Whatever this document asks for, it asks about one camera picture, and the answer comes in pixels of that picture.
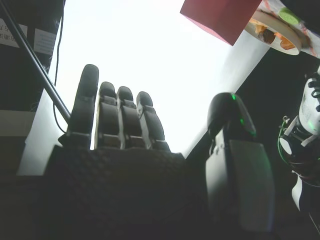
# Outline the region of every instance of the metal pole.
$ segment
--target metal pole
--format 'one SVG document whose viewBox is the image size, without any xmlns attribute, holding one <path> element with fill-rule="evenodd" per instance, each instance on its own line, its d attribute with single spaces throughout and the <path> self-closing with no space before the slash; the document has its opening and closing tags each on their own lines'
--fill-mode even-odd
<svg viewBox="0 0 320 240">
<path fill-rule="evenodd" d="M 26 53 L 28 59 L 31 62 L 33 62 L 34 67 L 36 68 L 38 74 L 42 78 L 44 89 L 46 90 L 46 92 L 52 99 L 54 105 L 57 107 L 57 109 L 63 116 L 64 120 L 68 123 L 70 119 L 70 112 L 68 111 L 64 102 L 61 100 L 59 94 L 56 91 L 55 86 L 51 82 L 47 72 L 42 67 L 39 59 L 37 58 L 31 46 L 29 45 L 28 40 L 22 32 L 20 26 L 15 21 L 4 0 L 0 0 L 0 13 L 3 17 L 5 24 L 8 26 L 10 32 L 12 33 L 15 41 L 18 43 L 19 47 Z"/>
</svg>

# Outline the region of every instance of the white plate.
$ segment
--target white plate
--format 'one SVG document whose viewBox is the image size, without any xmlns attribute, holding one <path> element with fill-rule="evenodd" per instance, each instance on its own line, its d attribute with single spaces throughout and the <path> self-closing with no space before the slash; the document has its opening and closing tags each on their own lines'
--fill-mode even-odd
<svg viewBox="0 0 320 240">
<path fill-rule="evenodd" d="M 273 49 L 276 49 L 280 52 L 283 52 L 285 54 L 290 54 L 290 55 L 298 55 L 301 50 L 301 41 L 298 37 L 298 35 L 286 24 L 281 22 L 280 20 L 274 18 L 273 16 L 270 16 L 266 13 L 263 13 L 261 11 L 256 11 L 252 19 L 257 20 L 261 22 L 262 24 L 268 26 L 268 29 L 271 30 L 272 32 L 278 32 L 282 36 L 284 36 L 286 39 L 288 39 L 294 46 L 295 48 L 285 50 L 280 46 L 281 39 L 278 37 L 275 37 L 274 41 L 271 44 L 267 44 Z M 244 28 L 249 34 L 254 36 L 256 39 L 258 39 L 258 34 L 255 32 L 256 27 L 252 23 L 248 23 L 246 27 Z"/>
</svg>

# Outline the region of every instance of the white tabletop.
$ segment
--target white tabletop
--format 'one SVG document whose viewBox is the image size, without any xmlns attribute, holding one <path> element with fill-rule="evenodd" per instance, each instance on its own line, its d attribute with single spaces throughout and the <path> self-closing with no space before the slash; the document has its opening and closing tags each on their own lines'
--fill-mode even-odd
<svg viewBox="0 0 320 240">
<path fill-rule="evenodd" d="M 84 66 L 94 64 L 100 83 L 111 82 L 116 91 L 127 86 L 134 98 L 149 93 L 171 151 L 188 155 L 206 130 L 211 99 L 235 92 L 269 47 L 245 31 L 231 47 L 181 15 L 183 2 L 66 1 L 57 90 L 69 110 Z M 58 120 L 66 129 L 63 118 Z M 18 174 L 41 175 L 61 134 L 44 91 Z"/>
</svg>

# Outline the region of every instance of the red cube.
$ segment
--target red cube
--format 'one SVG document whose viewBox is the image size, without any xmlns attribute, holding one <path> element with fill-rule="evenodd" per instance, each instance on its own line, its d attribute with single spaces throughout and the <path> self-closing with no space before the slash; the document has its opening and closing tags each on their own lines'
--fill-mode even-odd
<svg viewBox="0 0 320 240">
<path fill-rule="evenodd" d="M 234 45 L 261 0 L 185 0 L 180 13 L 206 32 Z"/>
</svg>

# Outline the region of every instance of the green wire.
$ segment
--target green wire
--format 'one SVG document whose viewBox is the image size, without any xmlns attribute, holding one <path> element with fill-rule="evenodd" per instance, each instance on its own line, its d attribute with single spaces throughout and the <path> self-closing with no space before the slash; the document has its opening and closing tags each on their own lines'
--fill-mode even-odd
<svg viewBox="0 0 320 240">
<path fill-rule="evenodd" d="M 283 155 L 283 152 L 282 152 L 282 149 L 281 149 L 281 146 L 280 146 L 280 136 L 282 135 L 283 133 L 283 128 L 286 124 L 286 121 L 283 121 L 282 125 L 281 125 L 281 128 L 280 128 L 280 131 L 279 131 L 279 136 L 278 136 L 278 141 L 277 141 L 277 146 L 278 146 L 278 152 L 279 152 L 279 155 L 281 157 L 281 159 L 285 162 L 285 164 L 289 165 Z"/>
</svg>

